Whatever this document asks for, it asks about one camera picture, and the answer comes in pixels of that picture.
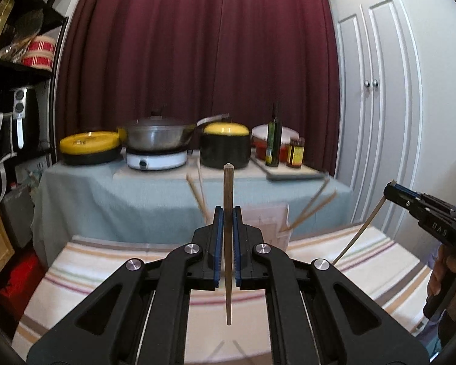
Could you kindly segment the wooden chopstick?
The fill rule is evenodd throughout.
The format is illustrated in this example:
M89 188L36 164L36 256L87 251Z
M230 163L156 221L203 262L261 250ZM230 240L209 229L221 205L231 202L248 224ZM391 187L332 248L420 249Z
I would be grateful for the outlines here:
M233 194L234 166L226 163L223 169L223 210L224 210L224 266L226 324L232 324L232 236L233 236Z
M330 197L328 197L326 200L321 201L318 205L316 205L314 208L312 208L309 211L304 212L301 216L299 216L295 222L293 222L291 225L289 225L287 228L283 228L282 231L289 231L289 230L294 230L298 228L304 221L318 213L322 208L324 208L326 205L331 203L333 200L335 200L338 196L338 192L335 191L333 192Z
M315 200L317 200L318 197L323 193L325 187L328 185L329 182L330 182L330 178L325 177L324 182L321 185L321 187L318 189L318 191L315 193L315 195L313 195L313 197L310 199L310 201L307 203L307 205L302 209L301 213L296 218L296 220L301 219L309 211L309 209L312 207Z
M203 200L202 193L198 190L197 186L195 186L195 183L190 175L186 175L186 181L188 183L188 186L192 192L193 197L196 200L196 203L198 205L198 208L200 209L204 222L209 223L210 221L210 214L207 210L207 206L205 201Z
M206 198L205 198L205 194L204 194L200 158L198 158L198 160L197 160L197 172L198 172L199 189L200 189L200 194L201 194L201 199L202 199L203 216L204 216L205 222L208 223L209 222L209 212L207 210L207 202L206 202Z
M347 263L351 259L355 258L362 250L360 245L361 238L366 234L366 232L375 224L375 220L382 213L382 209L387 205L389 200L385 195L386 188L383 189L381 198L378 200L377 204L370 212L369 216L365 219L362 225L358 230L353 234L349 242L344 246L344 248L337 254L333 259L332 265L337 266L341 263Z

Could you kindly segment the striped tablecloth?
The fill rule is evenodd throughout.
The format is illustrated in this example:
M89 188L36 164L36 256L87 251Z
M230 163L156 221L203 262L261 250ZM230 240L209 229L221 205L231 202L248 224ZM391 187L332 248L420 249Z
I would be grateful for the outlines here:
M410 333L424 322L423 307L431 271L415 255L377 228L367 228L350 251L333 265L337 253L357 233L346 228L290 242L289 258L309 265L316 286L328 299L346 286L363 292ZM163 259L174 245L107 242L73 237L46 271L18 324L12 347L21 359L67 313L127 260ZM232 323L226 323L222 287L192 291L184 360L187 364L270 364L268 313L262 290L233 288Z

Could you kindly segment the pink perforated utensil caddy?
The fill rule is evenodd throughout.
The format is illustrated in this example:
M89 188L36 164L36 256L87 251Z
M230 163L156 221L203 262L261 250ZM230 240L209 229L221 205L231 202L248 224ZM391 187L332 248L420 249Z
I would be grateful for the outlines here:
M265 243L285 251L293 230L289 227L287 203L265 203L241 208L244 224L258 228Z

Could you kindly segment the grey-blue tablecloth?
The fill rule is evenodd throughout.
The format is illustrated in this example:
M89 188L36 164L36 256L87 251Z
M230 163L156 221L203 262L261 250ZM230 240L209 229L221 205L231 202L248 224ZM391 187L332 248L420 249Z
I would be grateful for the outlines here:
M137 172L124 160L96 166L57 163L43 173L31 225L33 247L49 266L73 236L112 242L182 244L204 218L186 178L202 177L208 210L222 203L222 172L195 161L163 172ZM294 222L310 199L336 197L293 232L302 236L347 225L353 190L338 180L270 181L250 164L235 171L235 204L285 203Z

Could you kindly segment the white double-door cabinet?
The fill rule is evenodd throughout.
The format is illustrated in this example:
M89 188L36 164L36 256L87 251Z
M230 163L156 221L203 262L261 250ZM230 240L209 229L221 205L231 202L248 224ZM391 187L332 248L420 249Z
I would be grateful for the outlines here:
M417 45L403 0L369 0L335 21L340 81L336 177L364 222L385 186L414 185L423 96Z

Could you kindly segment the grey cutting board tray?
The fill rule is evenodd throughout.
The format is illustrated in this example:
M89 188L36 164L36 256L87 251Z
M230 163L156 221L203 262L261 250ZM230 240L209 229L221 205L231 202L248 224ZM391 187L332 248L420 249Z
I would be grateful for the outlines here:
M265 162L259 160L256 156L251 156L250 159L266 175L269 181L320 180L326 177L324 172L305 165L300 168L292 168L284 164L271 167L266 166Z

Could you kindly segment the white induction cooker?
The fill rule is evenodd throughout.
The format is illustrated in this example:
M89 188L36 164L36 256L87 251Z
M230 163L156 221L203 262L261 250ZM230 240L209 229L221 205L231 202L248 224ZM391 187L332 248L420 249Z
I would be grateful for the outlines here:
M126 164L141 172L172 170L186 164L188 150L173 148L160 151L141 151L126 149Z

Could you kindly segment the sauce jar yellow label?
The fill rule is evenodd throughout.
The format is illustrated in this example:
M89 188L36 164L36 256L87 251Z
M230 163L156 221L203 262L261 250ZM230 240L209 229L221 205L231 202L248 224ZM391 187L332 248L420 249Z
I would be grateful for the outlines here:
M287 166L301 168L305 150L304 137L292 137L287 151Z

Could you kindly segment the yellow black electric griddle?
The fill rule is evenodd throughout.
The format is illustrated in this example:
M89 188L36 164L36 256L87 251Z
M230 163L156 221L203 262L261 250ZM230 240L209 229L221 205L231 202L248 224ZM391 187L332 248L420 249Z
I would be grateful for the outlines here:
M117 159L123 145L117 132L95 131L64 137L59 148L64 163L91 166Z

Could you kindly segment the black wok with lid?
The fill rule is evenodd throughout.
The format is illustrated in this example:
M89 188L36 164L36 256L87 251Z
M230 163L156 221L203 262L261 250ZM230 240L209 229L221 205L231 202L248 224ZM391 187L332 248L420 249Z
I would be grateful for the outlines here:
M229 117L229 114L220 114L203 118L195 123L185 123L177 119L152 116L120 125L117 130L124 147L156 152L186 147L197 129Z

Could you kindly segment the dark olive oil bottle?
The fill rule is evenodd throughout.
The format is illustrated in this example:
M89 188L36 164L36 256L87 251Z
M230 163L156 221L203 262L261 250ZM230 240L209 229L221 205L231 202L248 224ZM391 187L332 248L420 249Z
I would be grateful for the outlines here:
M278 104L274 103L272 106L272 120L268 123L268 140L265 152L265 165L270 167L277 167L280 159L280 143L279 139L275 138L275 130L281 121L278 118Z

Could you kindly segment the black pot yellow lid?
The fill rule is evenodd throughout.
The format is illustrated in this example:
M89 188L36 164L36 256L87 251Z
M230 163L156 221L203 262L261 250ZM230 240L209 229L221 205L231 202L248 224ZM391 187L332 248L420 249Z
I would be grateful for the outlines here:
M223 169L230 163L241 169L250 162L251 133L241 123L213 122L202 130L199 146L203 166Z

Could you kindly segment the dark red curtain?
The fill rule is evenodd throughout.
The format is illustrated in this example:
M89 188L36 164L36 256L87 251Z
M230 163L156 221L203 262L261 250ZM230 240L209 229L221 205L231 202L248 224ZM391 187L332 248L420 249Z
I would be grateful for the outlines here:
M334 172L338 56L329 0L79 0L60 59L58 138L154 111L194 122L273 115Z

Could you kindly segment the red white round box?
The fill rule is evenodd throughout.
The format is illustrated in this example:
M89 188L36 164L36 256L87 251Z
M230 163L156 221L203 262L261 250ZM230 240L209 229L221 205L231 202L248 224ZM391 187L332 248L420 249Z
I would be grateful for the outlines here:
M21 64L52 72L57 42L50 36L36 36L29 44Z

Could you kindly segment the black storage shelf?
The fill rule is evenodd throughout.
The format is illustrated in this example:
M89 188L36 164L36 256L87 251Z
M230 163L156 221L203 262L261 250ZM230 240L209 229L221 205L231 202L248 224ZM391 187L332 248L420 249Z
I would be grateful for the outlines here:
M7 192L0 203L0 214L15 249L24 248L32 241L31 194L38 187L43 171L57 160L52 112L58 58L68 19L53 8L53 3L54 0L15 0L0 38L0 112L13 113L14 89L34 87L40 122L38 151L26 154L15 151L16 156L5 162ZM21 64L36 36L50 36L57 42L52 72Z

